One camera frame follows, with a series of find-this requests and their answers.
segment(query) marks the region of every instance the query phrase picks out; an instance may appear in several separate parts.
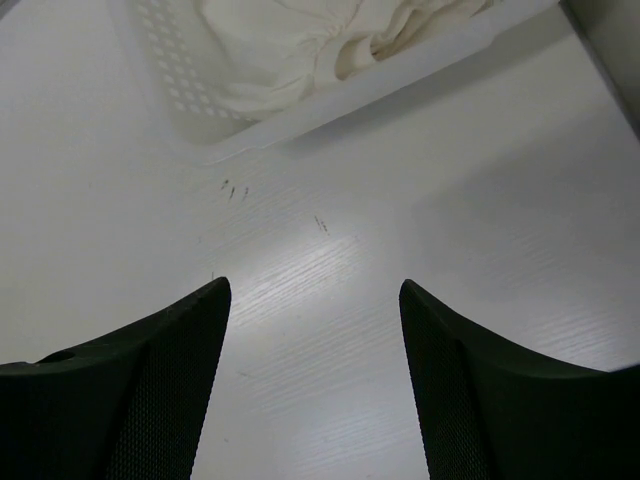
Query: white wall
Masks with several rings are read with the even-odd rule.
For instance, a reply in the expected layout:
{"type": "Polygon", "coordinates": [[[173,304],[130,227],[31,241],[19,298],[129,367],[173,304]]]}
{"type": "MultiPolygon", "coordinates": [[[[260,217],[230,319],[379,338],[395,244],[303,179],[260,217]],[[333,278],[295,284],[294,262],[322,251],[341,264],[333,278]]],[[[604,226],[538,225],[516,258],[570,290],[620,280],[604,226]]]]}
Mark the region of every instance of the white wall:
{"type": "Polygon", "coordinates": [[[569,0],[568,3],[640,121],[640,1],[569,0]]]}

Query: wood grain texture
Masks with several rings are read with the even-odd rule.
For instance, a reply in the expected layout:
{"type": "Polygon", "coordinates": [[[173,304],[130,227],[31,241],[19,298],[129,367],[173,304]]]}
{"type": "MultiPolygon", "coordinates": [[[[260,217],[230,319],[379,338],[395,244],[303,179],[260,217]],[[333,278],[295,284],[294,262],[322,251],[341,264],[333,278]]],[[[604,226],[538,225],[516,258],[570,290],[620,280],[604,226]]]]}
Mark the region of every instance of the wood grain texture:
{"type": "Polygon", "coordinates": [[[425,478],[397,305],[407,277],[545,353],[640,359],[632,292],[601,288],[637,272],[634,212],[618,204],[640,149],[557,9],[209,169],[165,148],[103,2],[22,0],[0,23],[0,65],[0,361],[228,276],[194,479],[425,478]],[[590,248],[629,262],[583,263],[590,248]]]}

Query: crumpled fabric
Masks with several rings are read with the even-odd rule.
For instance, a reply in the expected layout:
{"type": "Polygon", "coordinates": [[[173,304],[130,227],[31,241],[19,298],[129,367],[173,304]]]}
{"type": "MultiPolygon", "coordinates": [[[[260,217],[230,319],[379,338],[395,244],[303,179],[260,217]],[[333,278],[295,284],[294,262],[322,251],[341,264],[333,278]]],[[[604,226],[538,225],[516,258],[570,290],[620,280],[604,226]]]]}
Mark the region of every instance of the crumpled fabric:
{"type": "Polygon", "coordinates": [[[490,0],[204,0],[214,101],[261,120],[455,28],[490,0]]]}

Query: tabletop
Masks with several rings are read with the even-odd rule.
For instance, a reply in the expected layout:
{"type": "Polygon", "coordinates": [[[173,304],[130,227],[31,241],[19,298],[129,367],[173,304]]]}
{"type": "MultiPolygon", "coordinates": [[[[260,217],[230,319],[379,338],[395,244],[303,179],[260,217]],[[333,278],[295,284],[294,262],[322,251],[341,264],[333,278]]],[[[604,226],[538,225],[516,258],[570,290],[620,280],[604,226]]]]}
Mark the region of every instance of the tabletop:
{"type": "Polygon", "coordinates": [[[640,148],[559,8],[375,104],[210,168],[164,144],[106,2],[0,22],[0,361],[234,301],[194,479],[426,478],[413,278],[542,353],[640,361],[640,148]]]}

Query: white plastic basket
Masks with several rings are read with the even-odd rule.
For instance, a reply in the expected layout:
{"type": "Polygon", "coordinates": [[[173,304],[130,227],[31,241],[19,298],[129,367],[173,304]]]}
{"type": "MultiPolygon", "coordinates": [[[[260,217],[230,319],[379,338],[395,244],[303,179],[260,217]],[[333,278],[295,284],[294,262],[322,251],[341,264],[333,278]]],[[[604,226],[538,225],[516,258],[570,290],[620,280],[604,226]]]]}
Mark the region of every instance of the white plastic basket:
{"type": "Polygon", "coordinates": [[[416,45],[261,122],[211,102],[212,34],[200,0],[108,0],[119,38],[154,118],[176,155],[210,165],[264,148],[378,100],[486,48],[505,30],[558,0],[496,0],[464,27],[416,45]]]}

